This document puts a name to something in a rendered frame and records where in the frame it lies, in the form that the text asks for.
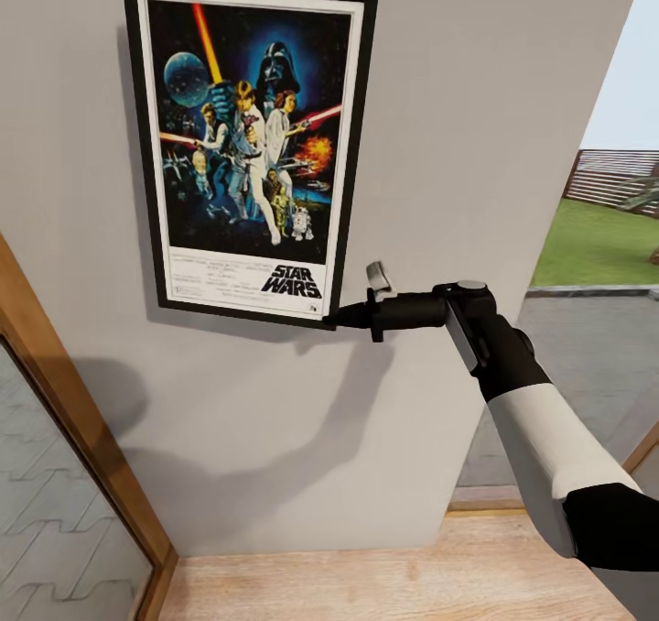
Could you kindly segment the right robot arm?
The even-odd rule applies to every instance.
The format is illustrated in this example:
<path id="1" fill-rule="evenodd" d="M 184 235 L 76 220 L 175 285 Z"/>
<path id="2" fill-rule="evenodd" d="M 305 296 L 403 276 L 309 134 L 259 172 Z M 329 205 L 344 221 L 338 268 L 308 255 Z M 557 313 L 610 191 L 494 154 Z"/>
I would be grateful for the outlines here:
<path id="1" fill-rule="evenodd" d="M 478 280 L 397 293 L 383 262 L 367 300 L 323 316 L 383 331 L 448 328 L 492 414 L 527 516 L 563 558 L 583 562 L 636 621 L 659 621 L 659 501 L 646 496 L 587 430 L 535 360 L 528 335 Z"/>

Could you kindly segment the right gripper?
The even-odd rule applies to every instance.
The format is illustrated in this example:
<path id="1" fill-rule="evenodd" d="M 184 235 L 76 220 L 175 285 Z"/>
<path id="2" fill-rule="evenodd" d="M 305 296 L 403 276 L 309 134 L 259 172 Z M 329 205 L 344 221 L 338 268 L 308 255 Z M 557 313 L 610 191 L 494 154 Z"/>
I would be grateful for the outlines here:
<path id="1" fill-rule="evenodd" d="M 397 298 L 373 298 L 373 288 L 367 289 L 367 300 L 340 307 L 339 314 L 323 316 L 330 325 L 371 329 L 374 343 L 383 343 L 383 331 L 417 329 L 421 321 L 419 297 L 415 292 L 398 293 Z"/>

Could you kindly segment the poster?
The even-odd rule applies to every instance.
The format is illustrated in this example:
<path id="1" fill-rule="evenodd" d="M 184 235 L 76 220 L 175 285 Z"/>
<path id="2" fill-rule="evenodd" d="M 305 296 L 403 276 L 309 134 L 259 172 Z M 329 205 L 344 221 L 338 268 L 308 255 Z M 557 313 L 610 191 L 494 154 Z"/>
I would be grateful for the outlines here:
<path id="1" fill-rule="evenodd" d="M 336 332 L 378 0 L 124 0 L 161 308 Z"/>

